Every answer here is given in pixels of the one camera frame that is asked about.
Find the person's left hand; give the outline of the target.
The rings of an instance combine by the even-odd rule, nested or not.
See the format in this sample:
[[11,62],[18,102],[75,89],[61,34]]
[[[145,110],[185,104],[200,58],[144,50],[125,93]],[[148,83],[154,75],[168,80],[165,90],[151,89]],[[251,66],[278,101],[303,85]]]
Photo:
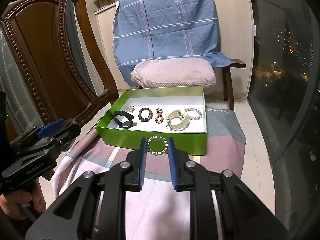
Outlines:
[[28,204],[29,202],[33,202],[35,210],[38,213],[44,213],[46,210],[46,202],[38,179],[33,182],[33,188],[30,192],[18,190],[10,194],[1,195],[1,208],[3,212],[15,220],[27,218],[18,204]]

